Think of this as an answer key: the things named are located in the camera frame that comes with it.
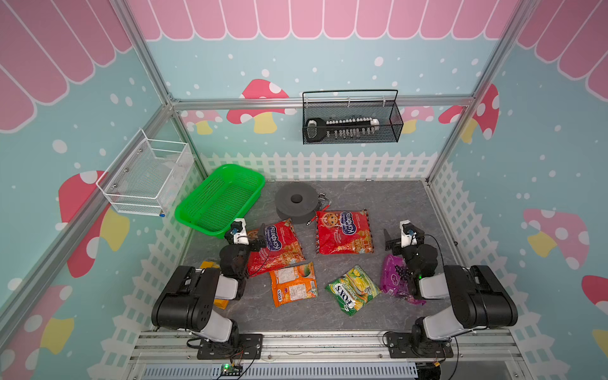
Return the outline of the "green plastic basket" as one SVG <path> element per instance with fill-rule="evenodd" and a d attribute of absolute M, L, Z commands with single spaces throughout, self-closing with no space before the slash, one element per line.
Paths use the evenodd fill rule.
<path fill-rule="evenodd" d="M 264 186 L 264 176 L 256 171 L 235 164 L 220 166 L 177 206 L 175 219 L 222 238 L 234 220 L 245 217 Z"/>

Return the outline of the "red candy bag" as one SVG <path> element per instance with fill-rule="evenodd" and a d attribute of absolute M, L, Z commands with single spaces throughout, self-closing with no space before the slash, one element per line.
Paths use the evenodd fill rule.
<path fill-rule="evenodd" d="M 321 255 L 373 253 L 367 210 L 317 212 L 316 247 Z"/>
<path fill-rule="evenodd" d="M 250 277 L 303 263 L 306 258 L 290 218 L 248 232 L 250 242 L 263 238 L 266 247 L 252 251 L 248 262 Z"/>

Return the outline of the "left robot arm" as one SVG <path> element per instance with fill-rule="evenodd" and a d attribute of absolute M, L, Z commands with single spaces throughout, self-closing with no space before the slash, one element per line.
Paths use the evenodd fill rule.
<path fill-rule="evenodd" d="M 152 308 L 154 326 L 184 330 L 230 348 L 239 346 L 238 323 L 217 313 L 214 302 L 236 301 L 244 295 L 250 256 L 265 248 L 267 239 L 262 235 L 251 238 L 236 227 L 225 237 L 229 244 L 219 253 L 218 268 L 176 268 Z"/>

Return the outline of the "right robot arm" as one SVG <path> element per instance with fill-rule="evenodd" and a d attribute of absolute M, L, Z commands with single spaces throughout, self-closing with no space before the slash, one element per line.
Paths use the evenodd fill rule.
<path fill-rule="evenodd" d="M 456 337 L 512 327 L 519 320 L 516 304 L 489 266 L 446 264 L 438 239 L 431 236 L 434 243 L 427 244 L 428 235 L 408 221 L 400 226 L 399 238 L 383 233 L 389 256 L 404 261 L 395 274 L 407 295 L 415 301 L 450 301 L 444 310 L 416 319 L 410 331 L 386 333 L 384 340 L 391 356 L 441 353 L 451 357 Z"/>

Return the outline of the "purple candy bag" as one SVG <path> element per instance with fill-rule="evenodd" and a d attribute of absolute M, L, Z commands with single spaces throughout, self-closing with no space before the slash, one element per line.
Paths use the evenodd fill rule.
<path fill-rule="evenodd" d="M 408 268 L 402 256 L 387 255 L 383 263 L 383 273 L 379 289 L 387 295 L 398 299 L 405 299 L 405 301 L 416 306 L 423 306 L 426 302 L 415 299 L 409 291 L 409 283 L 406 276 L 407 270 Z"/>

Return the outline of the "orange candy bag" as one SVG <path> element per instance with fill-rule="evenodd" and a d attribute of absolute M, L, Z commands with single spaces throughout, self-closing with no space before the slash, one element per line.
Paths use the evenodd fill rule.
<path fill-rule="evenodd" d="M 312 262 L 270 272 L 275 307 L 318 297 L 318 285 Z"/>

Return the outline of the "green Fox's candy bag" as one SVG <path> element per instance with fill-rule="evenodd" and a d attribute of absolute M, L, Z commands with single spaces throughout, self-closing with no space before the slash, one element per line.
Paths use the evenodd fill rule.
<path fill-rule="evenodd" d="M 378 286 L 359 265 L 328 283 L 326 291 L 337 300 L 340 309 L 348 316 L 355 315 L 380 293 Z"/>

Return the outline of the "small green circuit board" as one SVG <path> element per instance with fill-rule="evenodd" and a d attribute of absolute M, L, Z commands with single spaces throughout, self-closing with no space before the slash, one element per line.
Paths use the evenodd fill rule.
<path fill-rule="evenodd" d="M 242 375 L 244 367 L 240 364 L 223 364 L 220 368 L 218 378 L 239 377 Z"/>

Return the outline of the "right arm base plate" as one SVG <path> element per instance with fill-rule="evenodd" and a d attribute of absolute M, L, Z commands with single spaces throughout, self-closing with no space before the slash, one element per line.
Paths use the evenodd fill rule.
<path fill-rule="evenodd" d="M 429 340 L 411 332 L 385 332 L 383 344 L 391 359 L 429 359 L 443 361 L 454 357 L 451 343 L 446 340 Z"/>

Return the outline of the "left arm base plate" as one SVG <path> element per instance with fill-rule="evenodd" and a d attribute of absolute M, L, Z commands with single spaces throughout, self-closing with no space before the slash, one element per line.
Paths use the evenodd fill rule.
<path fill-rule="evenodd" d="M 199 360 L 260 359 L 263 340 L 264 335 L 257 333 L 239 334 L 223 343 L 202 340 L 196 358 Z"/>

